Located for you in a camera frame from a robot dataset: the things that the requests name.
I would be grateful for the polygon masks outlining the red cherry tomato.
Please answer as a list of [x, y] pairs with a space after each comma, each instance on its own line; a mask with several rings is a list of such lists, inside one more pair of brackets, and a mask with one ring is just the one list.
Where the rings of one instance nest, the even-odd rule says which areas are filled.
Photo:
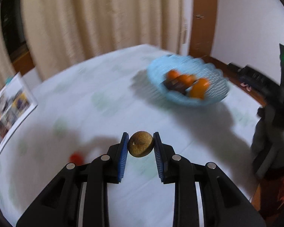
[[73, 153], [69, 157], [69, 162], [76, 166], [82, 166], [84, 164], [84, 157], [80, 153]]

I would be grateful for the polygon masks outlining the brown round longan fruit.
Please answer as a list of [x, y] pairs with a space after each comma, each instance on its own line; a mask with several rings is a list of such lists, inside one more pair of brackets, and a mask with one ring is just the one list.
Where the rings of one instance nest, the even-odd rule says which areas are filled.
[[147, 156], [154, 148], [153, 136], [146, 131], [134, 133], [128, 142], [128, 151], [134, 157]]

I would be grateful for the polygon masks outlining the large dark passion fruit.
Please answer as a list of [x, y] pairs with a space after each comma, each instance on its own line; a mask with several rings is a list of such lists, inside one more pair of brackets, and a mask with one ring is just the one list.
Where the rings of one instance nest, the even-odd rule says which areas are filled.
[[176, 79], [173, 79], [173, 80], [166, 79], [166, 80], [163, 81], [163, 85], [169, 91], [176, 91], [176, 92], [181, 93], [182, 95], [187, 94], [186, 86]]

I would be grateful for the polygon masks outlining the pink slippers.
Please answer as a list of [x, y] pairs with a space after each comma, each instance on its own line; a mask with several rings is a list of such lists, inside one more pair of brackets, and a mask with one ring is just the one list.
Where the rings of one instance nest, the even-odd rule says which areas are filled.
[[242, 88], [244, 88], [247, 92], [251, 92], [252, 91], [252, 87], [244, 82], [240, 83], [240, 86]]

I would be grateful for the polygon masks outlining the light blue lattice fruit basket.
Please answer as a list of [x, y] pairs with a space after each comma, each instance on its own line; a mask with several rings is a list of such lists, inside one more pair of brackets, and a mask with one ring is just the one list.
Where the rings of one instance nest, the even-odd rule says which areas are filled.
[[156, 58], [147, 67], [147, 77], [167, 100], [187, 107], [220, 102], [229, 92], [221, 70], [191, 56], [170, 54]]

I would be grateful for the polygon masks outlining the white patterned tablecloth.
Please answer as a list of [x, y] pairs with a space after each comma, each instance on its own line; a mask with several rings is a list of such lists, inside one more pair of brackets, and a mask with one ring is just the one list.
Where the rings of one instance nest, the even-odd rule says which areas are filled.
[[0, 209], [15, 225], [43, 188], [81, 153], [105, 154], [122, 134], [158, 132], [162, 142], [193, 163], [216, 163], [252, 198], [257, 188], [250, 145], [259, 104], [235, 85], [214, 105], [186, 108], [149, 84], [147, 66], [165, 55], [140, 45], [77, 64], [33, 90], [36, 109], [0, 154]]

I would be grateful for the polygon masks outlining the metal door knob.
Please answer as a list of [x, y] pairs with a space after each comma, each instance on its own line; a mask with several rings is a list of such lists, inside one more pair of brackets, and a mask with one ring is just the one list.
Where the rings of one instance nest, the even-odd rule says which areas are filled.
[[204, 18], [204, 16], [202, 16], [200, 14], [196, 15], [196, 19], [203, 19], [203, 18]]

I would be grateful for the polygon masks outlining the photo calendar stand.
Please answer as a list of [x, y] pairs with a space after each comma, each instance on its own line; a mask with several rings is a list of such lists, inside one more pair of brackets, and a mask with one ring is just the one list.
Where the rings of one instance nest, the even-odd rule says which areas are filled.
[[20, 73], [0, 90], [0, 153], [38, 103]]

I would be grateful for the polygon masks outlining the brown wooden door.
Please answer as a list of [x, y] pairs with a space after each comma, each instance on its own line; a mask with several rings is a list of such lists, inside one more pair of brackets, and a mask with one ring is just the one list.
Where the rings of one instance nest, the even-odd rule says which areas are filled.
[[195, 58], [210, 55], [216, 26], [218, 0], [193, 0], [189, 54]]

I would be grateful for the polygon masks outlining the beige curtain right panel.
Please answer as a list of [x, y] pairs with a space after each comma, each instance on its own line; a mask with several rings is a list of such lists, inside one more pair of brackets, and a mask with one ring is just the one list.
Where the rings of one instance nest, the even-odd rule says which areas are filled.
[[41, 79], [140, 44], [177, 53], [183, 0], [21, 0], [25, 38]]

